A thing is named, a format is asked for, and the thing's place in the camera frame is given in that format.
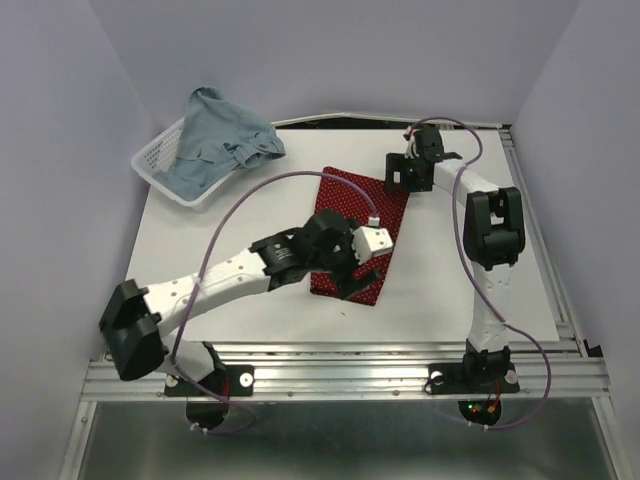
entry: aluminum frame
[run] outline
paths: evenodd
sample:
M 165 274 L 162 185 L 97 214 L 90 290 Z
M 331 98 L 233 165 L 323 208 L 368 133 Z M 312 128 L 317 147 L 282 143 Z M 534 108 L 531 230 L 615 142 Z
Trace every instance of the aluminum frame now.
M 327 118 L 366 118 L 384 121 L 414 121 L 352 113 L 316 115 L 281 122 L 285 126 L 302 121 Z M 617 419 L 611 404 L 609 376 L 604 359 L 588 358 L 580 330 L 571 306 L 541 235 L 540 226 L 530 207 L 529 195 L 518 164 L 513 140 L 501 124 L 472 124 L 478 128 L 499 132 L 503 148 L 514 177 L 525 198 L 525 216 L 529 232 L 543 268 L 547 284 L 558 309 L 560 322 L 556 324 L 560 340 L 544 342 L 552 362 L 552 397 L 590 397 L 599 420 L 603 437 L 618 478 L 632 479 L 619 434 Z M 442 128 L 452 125 L 443 122 Z M 437 401 L 466 396 L 432 397 L 423 393 L 422 386 L 429 377 L 430 363 L 459 360 L 464 342 L 457 343 L 319 343 L 319 344 L 239 344 L 216 345 L 226 363 L 251 363 L 256 367 L 254 396 L 251 402 L 291 401 Z M 528 343 L 512 342 L 513 361 L 518 370 L 522 391 L 510 397 L 540 397 L 546 382 L 544 362 Z M 166 376 L 151 374 L 136 382 L 119 380 L 107 355 L 91 362 L 80 396 L 80 405 L 60 472 L 60 479 L 77 479 L 89 439 L 97 402 L 184 401 L 184 398 L 164 397 Z

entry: cable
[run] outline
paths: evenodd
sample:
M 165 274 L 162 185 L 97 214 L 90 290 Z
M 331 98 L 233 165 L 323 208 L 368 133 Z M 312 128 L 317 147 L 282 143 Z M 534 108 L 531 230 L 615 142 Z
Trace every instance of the cable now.
M 226 404 L 226 405 L 228 405 L 230 407 L 235 407 L 235 408 L 237 408 L 239 410 L 244 411 L 245 413 L 247 413 L 249 415 L 250 420 L 246 425 L 243 425 L 242 427 L 238 427 L 238 428 L 234 428 L 234 429 L 230 429 L 230 430 L 223 430 L 223 431 L 208 431 L 206 429 L 201 429 L 200 427 L 195 425 L 196 428 L 200 429 L 205 434 L 224 435 L 224 434 L 231 434 L 231 433 L 239 433 L 239 432 L 247 430 L 247 429 L 251 428 L 253 425 L 255 425 L 257 423 L 257 421 L 258 421 L 258 415 L 257 415 L 256 411 L 254 409 L 252 409 L 249 405 L 246 405 L 246 404 L 244 404 L 242 402 L 236 402 L 236 401 L 231 400 L 229 398 L 225 398 L 224 396 L 218 395 L 217 393 L 212 392 L 208 388 L 203 387 L 198 382 L 196 382 L 193 378 L 191 378 L 178 365 L 178 363 L 176 361 L 176 354 L 178 353 L 178 347 L 180 346 L 180 342 L 182 341 L 182 336 L 184 334 L 185 327 L 187 326 L 187 322 L 189 321 L 189 316 L 191 315 L 191 310 L 193 309 L 193 305 L 195 304 L 196 297 L 198 296 L 200 282 L 203 280 L 204 275 L 205 275 L 205 273 L 207 271 L 207 266 L 209 265 L 209 259 L 211 258 L 211 253 L 213 252 L 213 247 L 215 246 L 216 242 L 218 241 L 218 237 L 220 236 L 220 232 L 222 232 L 222 229 L 227 224 L 227 222 L 229 221 L 231 216 L 235 213 L 235 211 L 240 207 L 240 205 L 242 205 L 247 198 L 249 198 L 255 192 L 260 190 L 262 187 L 264 187 L 266 185 L 269 185 L 269 184 L 271 184 L 273 182 L 276 182 L 278 180 L 282 180 L 283 178 L 298 177 L 298 176 L 322 177 L 322 178 L 328 178 L 328 179 L 331 179 L 331 180 L 336 180 L 338 182 L 344 183 L 345 185 L 353 188 L 356 192 L 358 192 L 367 201 L 367 203 L 369 203 L 369 207 L 371 208 L 371 216 L 372 217 L 377 217 L 378 216 L 378 209 L 376 208 L 376 205 L 373 202 L 373 200 L 371 199 L 371 197 L 363 189 L 361 189 L 359 186 L 357 186 L 355 183 L 347 180 L 346 178 L 341 178 L 341 177 L 338 177 L 336 175 L 331 175 L 329 173 L 312 172 L 312 171 L 299 171 L 299 172 L 289 172 L 289 173 L 283 173 L 281 175 L 276 175 L 275 177 L 271 177 L 271 178 L 259 183 L 255 187 L 251 188 L 248 192 L 246 192 L 242 197 L 240 197 L 240 199 L 231 206 L 231 208 L 224 215 L 224 217 L 222 217 L 222 220 L 220 220 L 220 223 L 218 224 L 218 227 L 216 228 L 215 232 L 213 233 L 213 236 L 211 237 L 211 240 L 209 241 L 209 246 L 207 247 L 207 250 L 205 252 L 204 258 L 202 259 L 202 264 L 200 265 L 200 270 L 198 272 L 198 281 L 195 282 L 195 284 L 193 286 L 193 290 L 191 291 L 191 295 L 189 296 L 189 301 L 187 302 L 187 306 L 186 306 L 186 308 L 184 310 L 184 315 L 182 317 L 182 322 L 180 323 L 180 326 L 178 327 L 178 333 L 176 335 L 176 341 L 175 341 L 175 343 L 173 345 L 173 350 L 171 351 L 171 355 L 169 356 L 169 361 L 171 362 L 173 367 L 176 369 L 176 371 L 180 374 L 180 376 L 182 376 L 187 382 L 189 382 L 197 390 L 199 390 L 200 392 L 204 393 L 205 395 L 208 395 L 209 397 L 212 397 L 212 398 L 218 400 L 219 402 L 222 402 L 222 403 L 224 403 L 224 404 Z
M 500 382 L 498 380 L 495 381 L 495 384 L 498 385 L 498 387 L 500 386 Z M 487 398 L 482 403 L 484 404 L 491 400 L 491 395 L 493 395 L 493 385 L 489 387 L 489 395 L 487 395 Z
M 521 329 L 519 329 L 517 327 L 514 327 L 512 325 L 509 325 L 509 323 L 507 322 L 507 319 L 498 311 L 498 309 L 493 305 L 493 303 L 491 303 L 491 300 L 489 300 L 489 298 L 484 294 L 484 292 L 480 288 L 480 285 L 478 284 L 478 282 L 476 282 L 476 279 L 473 277 L 473 273 L 471 272 L 471 270 L 469 268 L 469 265 L 467 265 L 467 262 L 466 262 L 464 249 L 463 249 L 463 246 L 462 246 L 462 242 L 460 240 L 460 226 L 458 225 L 458 201 L 457 201 L 458 188 L 460 187 L 460 179 L 462 178 L 462 174 L 464 173 L 464 171 L 470 165 L 472 165 L 475 162 L 477 162 L 480 159 L 480 157 L 482 157 L 482 154 L 484 153 L 484 145 L 482 144 L 482 140 L 480 140 L 480 137 L 478 136 L 476 131 L 473 128 L 471 128 L 469 125 L 467 125 L 464 122 L 461 122 L 459 120 L 456 120 L 454 118 L 449 118 L 449 117 L 428 117 L 428 118 L 423 118 L 421 120 L 418 120 L 417 122 L 414 122 L 411 125 L 410 132 L 413 133 L 413 131 L 416 128 L 422 126 L 423 123 L 431 122 L 431 121 L 434 121 L 434 120 L 446 120 L 448 122 L 455 123 L 456 125 L 458 125 L 458 126 L 464 128 L 465 130 L 467 130 L 471 135 L 473 135 L 473 138 L 476 139 L 476 142 L 478 142 L 478 153 L 477 153 L 477 155 L 475 157 L 473 157 L 471 160 L 465 162 L 464 166 L 458 171 L 458 174 L 456 175 L 456 178 L 455 178 L 455 180 L 453 182 L 453 191 L 451 192 L 451 211 L 452 211 L 452 214 L 453 214 L 453 235 L 455 237 L 456 249 L 458 250 L 458 257 L 460 258 L 460 262 L 462 263 L 462 268 L 464 269 L 464 272 L 467 275 L 467 278 L 471 282 L 471 285 L 473 285 L 474 290 L 480 296 L 480 298 L 482 298 L 482 300 L 487 305 L 489 310 L 491 310 L 491 312 L 495 315 L 495 317 L 501 323 L 503 323 L 506 328 L 508 328 L 512 332 L 515 332 L 515 333 L 525 337 L 527 340 L 529 340 L 531 343 L 533 343 L 533 345 L 536 347 L 536 349 L 540 352 L 540 355 L 542 355 L 542 359 L 544 360 L 544 364 L 545 364 L 545 367 L 547 369 L 547 384 L 546 384 L 546 387 L 544 389 L 544 394 L 542 395 L 542 398 L 540 399 L 540 402 L 538 402 L 536 407 L 531 412 L 529 412 L 527 415 L 525 415 L 521 419 L 516 420 L 514 422 L 506 423 L 504 425 L 494 425 L 494 426 L 488 427 L 488 430 L 508 430 L 508 429 L 511 429 L 511 428 L 514 428 L 514 427 L 518 427 L 520 425 L 523 425 L 523 424 L 527 423 L 529 420 L 531 420 L 533 417 L 535 417 L 540 412 L 540 410 L 542 410 L 542 407 L 544 407 L 545 403 L 549 399 L 549 393 L 551 392 L 551 382 L 552 382 L 552 379 L 553 379 L 553 373 L 551 372 L 551 362 L 549 361 L 549 356 L 547 355 L 547 352 L 544 351 L 544 347 L 540 344 L 540 342 L 538 342 L 532 335 L 528 334 L 524 330 L 521 330 Z
M 502 395 L 500 382 L 498 380 L 496 380 L 496 387 L 498 387 L 498 394 L 496 395 L 496 400 L 493 402 L 493 405 L 491 405 L 492 408 L 496 408 L 498 406 L 498 403 L 500 403 L 500 395 Z

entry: white wall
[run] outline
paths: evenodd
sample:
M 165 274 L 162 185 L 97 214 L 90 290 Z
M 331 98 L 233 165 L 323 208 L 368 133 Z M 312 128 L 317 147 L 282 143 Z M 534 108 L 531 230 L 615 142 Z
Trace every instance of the white wall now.
M 514 127 L 545 239 L 640 476 L 640 3 L 583 0 Z
M 513 122 L 577 0 L 89 0 L 154 122 L 203 84 L 272 120 Z
M 84 0 L 0 6 L 0 477 L 57 478 L 151 122 Z

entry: blue denim cloth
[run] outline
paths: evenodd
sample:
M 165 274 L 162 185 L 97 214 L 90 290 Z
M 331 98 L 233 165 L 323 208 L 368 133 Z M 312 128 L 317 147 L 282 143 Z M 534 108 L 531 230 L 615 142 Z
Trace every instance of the blue denim cloth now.
M 236 168 L 255 168 L 285 155 L 276 129 L 262 117 L 200 87 L 189 97 L 176 159 L 154 178 L 187 201 Z

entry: metal floor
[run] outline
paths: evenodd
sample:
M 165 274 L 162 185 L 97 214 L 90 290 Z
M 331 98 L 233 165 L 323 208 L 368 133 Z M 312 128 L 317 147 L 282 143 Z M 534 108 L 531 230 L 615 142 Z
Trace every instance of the metal floor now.
M 504 421 L 536 402 L 506 400 Z M 189 430 L 178 402 L 102 403 L 80 478 L 616 478 L 590 399 L 552 399 L 534 422 L 506 432 L 484 433 L 442 411 L 457 414 L 457 404 L 264 405 L 254 429 L 207 437 Z

